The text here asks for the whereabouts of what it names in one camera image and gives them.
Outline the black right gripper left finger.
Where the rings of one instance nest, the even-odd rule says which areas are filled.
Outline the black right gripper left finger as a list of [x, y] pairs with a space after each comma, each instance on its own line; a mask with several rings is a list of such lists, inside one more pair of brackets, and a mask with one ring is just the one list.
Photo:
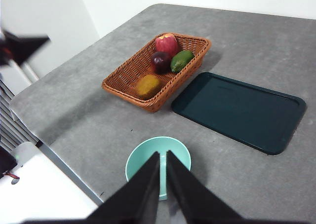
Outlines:
[[154, 224], [159, 200], [159, 153], [86, 219], [87, 224]]

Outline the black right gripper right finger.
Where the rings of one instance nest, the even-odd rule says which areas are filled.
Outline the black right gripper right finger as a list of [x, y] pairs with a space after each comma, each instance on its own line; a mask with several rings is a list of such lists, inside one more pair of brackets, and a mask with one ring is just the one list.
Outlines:
[[166, 187], [188, 224], [237, 224], [246, 219], [207, 189], [172, 152], [166, 153]]

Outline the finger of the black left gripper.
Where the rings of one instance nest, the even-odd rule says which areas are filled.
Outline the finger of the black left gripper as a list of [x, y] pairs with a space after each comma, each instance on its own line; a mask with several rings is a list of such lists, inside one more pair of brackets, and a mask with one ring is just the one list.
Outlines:
[[48, 36], [17, 37], [3, 31], [3, 62], [24, 63], [50, 39]]

